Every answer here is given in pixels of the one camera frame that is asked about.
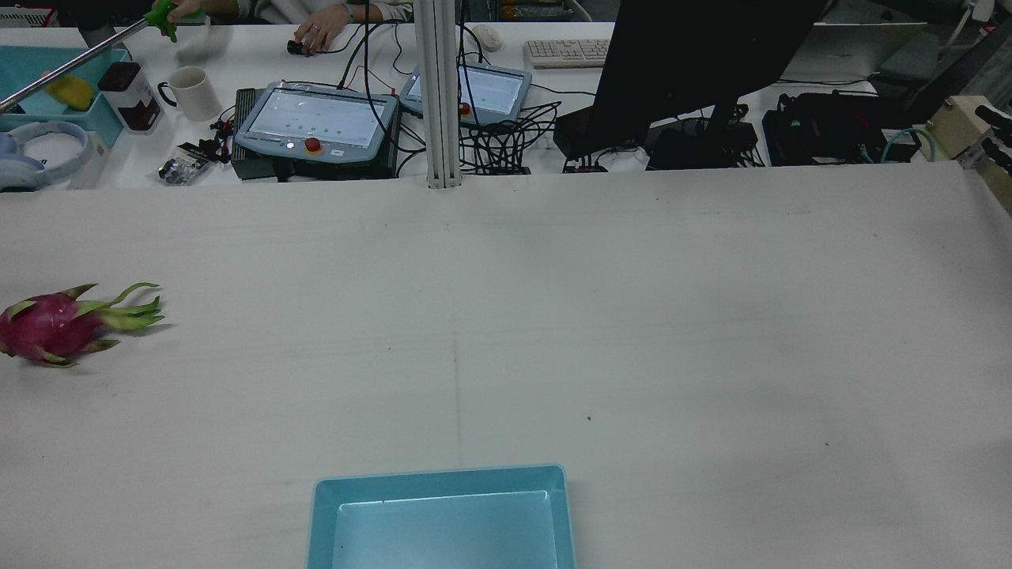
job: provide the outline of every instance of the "red emergency stop button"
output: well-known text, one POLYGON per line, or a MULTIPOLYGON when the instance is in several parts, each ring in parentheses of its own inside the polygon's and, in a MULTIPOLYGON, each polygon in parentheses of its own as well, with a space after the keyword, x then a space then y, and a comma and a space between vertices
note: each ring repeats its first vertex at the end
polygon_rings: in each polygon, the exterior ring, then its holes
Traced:
POLYGON ((323 152, 323 145, 320 144, 320 139, 316 137, 306 139, 306 152, 309 154, 320 154, 323 152))

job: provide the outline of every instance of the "person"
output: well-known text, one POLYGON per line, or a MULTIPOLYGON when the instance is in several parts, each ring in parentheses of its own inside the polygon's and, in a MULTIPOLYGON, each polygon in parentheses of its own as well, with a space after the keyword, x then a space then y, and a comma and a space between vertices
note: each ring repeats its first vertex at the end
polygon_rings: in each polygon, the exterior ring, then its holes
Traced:
POLYGON ((202 10, 222 21, 263 20, 299 23, 293 32, 303 53, 312 56, 330 49, 331 42, 349 23, 408 21, 412 0, 371 0, 366 18, 365 0, 179 0, 169 12, 171 23, 202 10))

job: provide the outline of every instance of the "headphones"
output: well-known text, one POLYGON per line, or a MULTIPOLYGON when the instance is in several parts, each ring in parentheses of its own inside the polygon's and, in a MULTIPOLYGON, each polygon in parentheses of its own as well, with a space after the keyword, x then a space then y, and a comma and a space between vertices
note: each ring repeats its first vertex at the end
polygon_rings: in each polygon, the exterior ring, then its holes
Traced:
POLYGON ((73 174, 94 154, 95 145, 88 133, 66 120, 28 123, 9 133, 0 133, 0 191, 24 191, 45 186, 73 174), (51 167, 24 155, 25 143, 51 134, 74 137, 81 143, 81 150, 69 160, 51 167))

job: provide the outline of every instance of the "white tabletop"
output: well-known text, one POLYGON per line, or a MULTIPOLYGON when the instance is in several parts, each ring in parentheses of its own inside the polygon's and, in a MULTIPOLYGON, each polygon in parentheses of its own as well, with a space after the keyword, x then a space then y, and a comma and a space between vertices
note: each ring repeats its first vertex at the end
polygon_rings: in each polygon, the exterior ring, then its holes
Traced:
POLYGON ((166 316, 0 360, 5 569, 294 569, 319 478, 550 462, 582 569, 1012 559, 1012 224, 953 162, 40 191, 0 231, 5 305, 166 316))

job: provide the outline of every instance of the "white mug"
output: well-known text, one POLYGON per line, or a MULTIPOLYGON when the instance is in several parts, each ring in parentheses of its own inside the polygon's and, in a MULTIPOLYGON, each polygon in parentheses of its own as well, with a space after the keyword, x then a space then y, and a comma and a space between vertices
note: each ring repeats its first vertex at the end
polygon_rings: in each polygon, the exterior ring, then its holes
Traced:
POLYGON ((180 67, 173 71, 168 81, 158 84, 158 94, 169 105, 180 108, 190 120, 206 120, 222 111, 210 78, 199 67, 180 67), (172 90, 175 100, 165 94, 165 87, 172 90))

